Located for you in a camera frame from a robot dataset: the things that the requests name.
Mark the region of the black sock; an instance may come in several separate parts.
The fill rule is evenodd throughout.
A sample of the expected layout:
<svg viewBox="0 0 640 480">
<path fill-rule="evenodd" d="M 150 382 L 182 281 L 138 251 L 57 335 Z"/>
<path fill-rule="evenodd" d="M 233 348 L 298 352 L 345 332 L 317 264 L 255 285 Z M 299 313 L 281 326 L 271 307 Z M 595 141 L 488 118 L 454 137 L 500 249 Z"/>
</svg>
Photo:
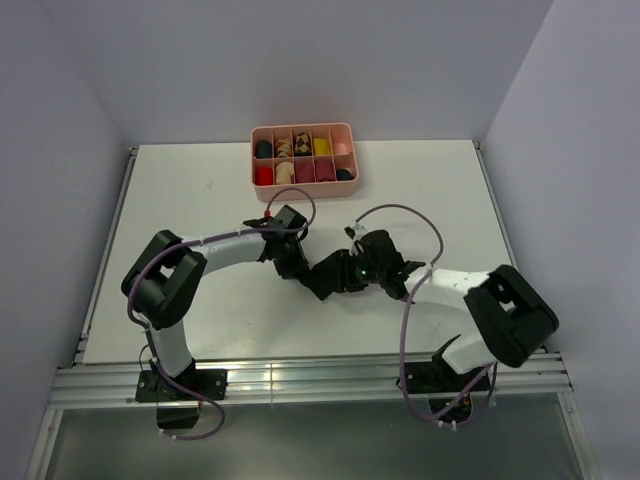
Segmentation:
<svg viewBox="0 0 640 480">
<path fill-rule="evenodd" d="M 320 301 L 326 300 L 334 293 L 346 293 L 348 256 L 346 249 L 336 250 L 302 274 L 298 281 Z"/>
</svg>

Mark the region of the maroon purple striped sock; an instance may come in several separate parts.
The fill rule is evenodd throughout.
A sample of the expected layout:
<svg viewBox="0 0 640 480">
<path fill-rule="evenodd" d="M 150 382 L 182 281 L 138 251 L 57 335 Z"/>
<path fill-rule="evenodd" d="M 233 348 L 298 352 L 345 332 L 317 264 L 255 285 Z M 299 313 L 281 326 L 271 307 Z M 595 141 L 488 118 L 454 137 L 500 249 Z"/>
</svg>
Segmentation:
<svg viewBox="0 0 640 480">
<path fill-rule="evenodd" d="M 319 158 L 314 161 L 315 178 L 317 182 L 333 182 L 335 177 L 334 164 L 331 159 Z"/>
</svg>

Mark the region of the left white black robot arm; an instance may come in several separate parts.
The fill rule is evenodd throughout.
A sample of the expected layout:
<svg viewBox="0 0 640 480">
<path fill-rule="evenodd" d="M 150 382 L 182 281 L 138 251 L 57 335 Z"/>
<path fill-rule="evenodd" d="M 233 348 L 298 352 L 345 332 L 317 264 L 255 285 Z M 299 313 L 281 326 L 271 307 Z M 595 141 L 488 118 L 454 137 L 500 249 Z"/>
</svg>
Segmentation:
<svg viewBox="0 0 640 480">
<path fill-rule="evenodd" d="M 270 261 L 282 278 L 294 279 L 308 270 L 300 246 L 308 226 L 308 219 L 285 205 L 274 216 L 266 213 L 211 237 L 187 240 L 162 230 L 151 239 L 121 291 L 130 320 L 147 338 L 159 388 L 170 398 L 202 397 L 209 388 L 197 372 L 184 327 L 202 278 L 231 266 Z"/>
</svg>

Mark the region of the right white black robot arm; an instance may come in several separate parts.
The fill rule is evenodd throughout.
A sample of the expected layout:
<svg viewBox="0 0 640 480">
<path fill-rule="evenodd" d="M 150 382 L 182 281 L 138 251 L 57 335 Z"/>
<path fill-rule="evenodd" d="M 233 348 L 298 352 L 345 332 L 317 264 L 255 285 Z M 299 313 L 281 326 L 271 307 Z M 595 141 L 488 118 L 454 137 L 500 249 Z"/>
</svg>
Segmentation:
<svg viewBox="0 0 640 480">
<path fill-rule="evenodd" d="M 376 284 L 405 304 L 399 354 L 406 353 L 411 307 L 442 305 L 465 312 L 474 331 L 445 342 L 432 357 L 435 383 L 452 390 L 467 374 L 493 363 L 521 367 L 559 328 L 559 319 L 522 274 L 511 265 L 492 271 L 442 269 L 434 261 L 409 261 L 388 231 L 369 231 L 354 222 L 345 228 L 350 248 L 342 251 L 344 282 L 338 291 Z"/>
</svg>

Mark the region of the red rolled sock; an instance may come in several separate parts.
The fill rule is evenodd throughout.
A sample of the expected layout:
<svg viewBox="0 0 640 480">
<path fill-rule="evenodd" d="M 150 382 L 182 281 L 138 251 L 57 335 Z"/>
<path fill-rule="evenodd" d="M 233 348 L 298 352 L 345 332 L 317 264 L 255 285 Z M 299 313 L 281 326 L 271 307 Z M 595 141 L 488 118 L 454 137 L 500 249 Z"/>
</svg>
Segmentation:
<svg viewBox="0 0 640 480">
<path fill-rule="evenodd" d="M 268 166 L 258 166 L 254 173 L 254 183 L 257 186 L 269 186 L 274 183 L 273 169 Z"/>
</svg>

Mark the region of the beige patterned rolled sock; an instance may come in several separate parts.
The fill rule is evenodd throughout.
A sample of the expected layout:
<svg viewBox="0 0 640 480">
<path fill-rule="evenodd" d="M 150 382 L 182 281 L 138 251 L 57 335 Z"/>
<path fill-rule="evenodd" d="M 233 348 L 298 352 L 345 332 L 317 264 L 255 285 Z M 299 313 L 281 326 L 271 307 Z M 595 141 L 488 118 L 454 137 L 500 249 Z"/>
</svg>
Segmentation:
<svg viewBox="0 0 640 480">
<path fill-rule="evenodd" d="M 288 185 L 293 182 L 294 165 L 292 162 L 281 162 L 275 165 L 275 184 Z"/>
</svg>

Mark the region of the maroon rolled sock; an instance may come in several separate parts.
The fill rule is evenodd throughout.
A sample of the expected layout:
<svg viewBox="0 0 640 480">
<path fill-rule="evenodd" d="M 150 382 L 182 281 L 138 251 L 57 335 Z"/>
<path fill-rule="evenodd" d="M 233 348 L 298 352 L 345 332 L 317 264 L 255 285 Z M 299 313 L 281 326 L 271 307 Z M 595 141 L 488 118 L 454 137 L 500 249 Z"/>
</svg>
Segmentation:
<svg viewBox="0 0 640 480">
<path fill-rule="evenodd" d="M 296 160 L 294 162 L 295 180 L 299 184 L 313 183 L 315 170 L 312 161 Z"/>
</svg>

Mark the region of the pink divided organizer box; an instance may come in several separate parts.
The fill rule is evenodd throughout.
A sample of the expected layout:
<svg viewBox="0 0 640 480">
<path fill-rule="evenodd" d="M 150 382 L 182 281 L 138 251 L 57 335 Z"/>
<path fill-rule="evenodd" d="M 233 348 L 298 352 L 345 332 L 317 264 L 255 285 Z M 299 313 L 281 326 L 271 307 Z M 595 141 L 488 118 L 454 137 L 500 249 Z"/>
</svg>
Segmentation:
<svg viewBox="0 0 640 480">
<path fill-rule="evenodd" d="M 251 132 L 250 180 L 266 202 L 287 187 L 281 200 L 353 195 L 359 167 L 351 126 L 343 122 L 260 126 Z"/>
</svg>

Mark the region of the brown cream patterned rolled sock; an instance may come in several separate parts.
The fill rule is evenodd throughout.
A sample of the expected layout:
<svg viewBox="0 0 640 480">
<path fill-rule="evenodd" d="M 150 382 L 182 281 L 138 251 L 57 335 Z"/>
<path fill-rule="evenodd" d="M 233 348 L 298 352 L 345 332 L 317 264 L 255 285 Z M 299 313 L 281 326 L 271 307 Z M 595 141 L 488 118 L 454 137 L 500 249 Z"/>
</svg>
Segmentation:
<svg viewBox="0 0 640 480">
<path fill-rule="evenodd" d="M 292 143 L 290 139 L 278 139 L 274 143 L 274 155 L 276 158 L 291 157 L 293 154 Z"/>
</svg>

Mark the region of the dark navy rolled sock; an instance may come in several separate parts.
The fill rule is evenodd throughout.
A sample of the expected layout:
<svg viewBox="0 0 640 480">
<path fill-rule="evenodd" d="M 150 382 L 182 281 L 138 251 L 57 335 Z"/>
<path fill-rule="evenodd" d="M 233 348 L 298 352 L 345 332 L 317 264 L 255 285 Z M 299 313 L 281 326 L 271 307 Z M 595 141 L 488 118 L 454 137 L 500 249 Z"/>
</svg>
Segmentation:
<svg viewBox="0 0 640 480">
<path fill-rule="evenodd" d="M 266 159 L 273 157 L 273 146 L 268 140 L 259 140 L 255 145 L 255 157 L 258 159 Z"/>
</svg>

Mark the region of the brown checkered rolled sock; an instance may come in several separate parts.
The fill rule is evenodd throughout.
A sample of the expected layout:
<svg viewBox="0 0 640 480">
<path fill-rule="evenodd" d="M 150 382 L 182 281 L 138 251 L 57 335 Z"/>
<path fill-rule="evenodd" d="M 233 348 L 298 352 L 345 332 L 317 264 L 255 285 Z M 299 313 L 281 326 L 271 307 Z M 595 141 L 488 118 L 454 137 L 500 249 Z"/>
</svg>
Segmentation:
<svg viewBox="0 0 640 480">
<path fill-rule="evenodd" d="M 308 133 L 297 134 L 294 138 L 294 155 L 310 156 L 313 153 L 312 140 Z"/>
</svg>

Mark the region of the yellow rolled sock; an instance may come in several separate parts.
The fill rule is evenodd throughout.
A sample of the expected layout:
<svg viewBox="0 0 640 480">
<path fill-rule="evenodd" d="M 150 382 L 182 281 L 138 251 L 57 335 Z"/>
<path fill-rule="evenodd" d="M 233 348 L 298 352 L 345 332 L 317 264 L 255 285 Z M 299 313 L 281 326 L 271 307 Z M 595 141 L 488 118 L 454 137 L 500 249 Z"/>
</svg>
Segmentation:
<svg viewBox="0 0 640 480">
<path fill-rule="evenodd" d="M 331 143 L 327 138 L 317 137 L 313 139 L 313 151 L 316 156 L 328 156 L 332 154 Z"/>
</svg>

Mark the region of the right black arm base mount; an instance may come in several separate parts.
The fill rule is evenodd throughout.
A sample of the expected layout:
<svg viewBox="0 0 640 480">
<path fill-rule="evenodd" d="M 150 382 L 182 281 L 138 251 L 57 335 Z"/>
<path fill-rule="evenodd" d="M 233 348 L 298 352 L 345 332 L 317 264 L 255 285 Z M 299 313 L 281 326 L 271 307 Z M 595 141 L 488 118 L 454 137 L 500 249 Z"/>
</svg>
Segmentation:
<svg viewBox="0 0 640 480">
<path fill-rule="evenodd" d="M 468 373 L 457 374 L 443 360 L 410 361 L 404 363 L 404 382 L 410 396 L 452 393 L 463 390 L 478 374 L 482 367 Z M 472 392 L 488 391 L 491 386 L 489 373 L 485 372 L 462 399 L 442 416 L 442 421 L 451 423 L 469 420 L 473 413 Z"/>
</svg>

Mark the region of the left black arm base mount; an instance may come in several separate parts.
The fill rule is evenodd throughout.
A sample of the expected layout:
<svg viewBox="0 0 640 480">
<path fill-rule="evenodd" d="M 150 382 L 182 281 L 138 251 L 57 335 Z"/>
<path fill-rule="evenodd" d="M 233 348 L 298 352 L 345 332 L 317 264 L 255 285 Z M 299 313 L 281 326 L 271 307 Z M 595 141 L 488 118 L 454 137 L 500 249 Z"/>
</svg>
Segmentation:
<svg viewBox="0 0 640 480">
<path fill-rule="evenodd" d="M 156 407 L 156 424 L 161 434 L 181 441 L 195 441 L 218 433 L 226 413 L 219 404 L 225 398 L 228 372 L 225 369 L 195 369 L 167 380 L 155 368 L 139 374 L 134 401 Z M 205 406 L 218 412 L 218 423 L 210 431 L 190 433 Z"/>
</svg>

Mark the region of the aluminium frame rail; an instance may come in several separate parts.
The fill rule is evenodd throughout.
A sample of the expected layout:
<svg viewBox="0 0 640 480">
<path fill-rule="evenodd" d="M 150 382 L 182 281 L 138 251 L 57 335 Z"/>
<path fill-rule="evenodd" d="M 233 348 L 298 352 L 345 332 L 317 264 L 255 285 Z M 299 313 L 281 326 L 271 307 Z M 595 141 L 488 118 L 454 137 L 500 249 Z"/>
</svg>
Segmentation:
<svg viewBox="0 0 640 480">
<path fill-rule="evenodd" d="M 201 370 L 223 369 L 227 387 L 221 404 L 318 403 L 334 401 L 395 400 L 397 358 L 310 358 L 202 362 Z M 46 407 L 79 410 L 138 407 L 134 400 L 140 374 L 136 363 L 121 365 L 78 364 L 59 370 Z M 573 385 L 558 353 L 536 353 L 521 368 L 497 367 L 498 395 L 567 393 Z"/>
</svg>

